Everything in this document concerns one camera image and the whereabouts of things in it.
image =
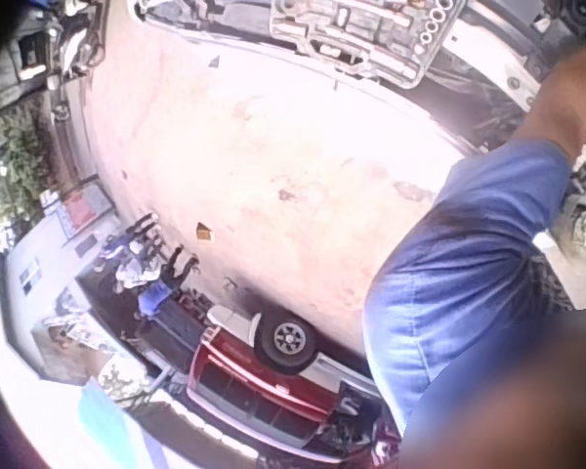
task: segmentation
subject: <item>debris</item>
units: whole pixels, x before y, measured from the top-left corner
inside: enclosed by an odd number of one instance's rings
[[[206,225],[201,223],[197,224],[197,228],[195,229],[195,236],[197,236],[197,239],[202,241],[212,241],[215,239],[213,232]]]
[[[224,291],[233,291],[238,288],[238,285],[234,283],[229,277],[224,277]]]

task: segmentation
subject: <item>tree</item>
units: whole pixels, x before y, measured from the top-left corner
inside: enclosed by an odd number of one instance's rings
[[[31,228],[41,192],[54,183],[39,120],[34,100],[0,115],[0,226],[11,227],[16,239]]]

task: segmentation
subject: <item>wheel rim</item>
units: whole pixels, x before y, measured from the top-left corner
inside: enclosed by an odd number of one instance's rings
[[[273,343],[283,354],[297,355],[306,346],[306,332],[294,322],[285,322],[275,329]]]

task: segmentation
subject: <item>blue shirt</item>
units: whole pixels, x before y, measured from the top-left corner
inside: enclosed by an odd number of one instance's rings
[[[172,289],[163,280],[155,280],[139,295],[139,309],[144,315],[151,318],[158,313],[160,304],[171,294]]]
[[[101,257],[113,259],[130,244],[130,235],[125,233],[109,241],[100,251]]]
[[[430,382],[486,334],[572,308],[532,244],[558,217],[569,176],[548,142],[460,161],[374,279],[365,349],[402,434]]]

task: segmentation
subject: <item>driveway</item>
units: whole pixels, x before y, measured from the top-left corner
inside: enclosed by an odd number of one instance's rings
[[[361,354],[369,284],[459,157],[425,116],[133,23],[124,2],[111,3],[85,115],[120,212],[158,213],[168,243],[200,258],[194,287],[229,306],[226,277],[258,289]]]

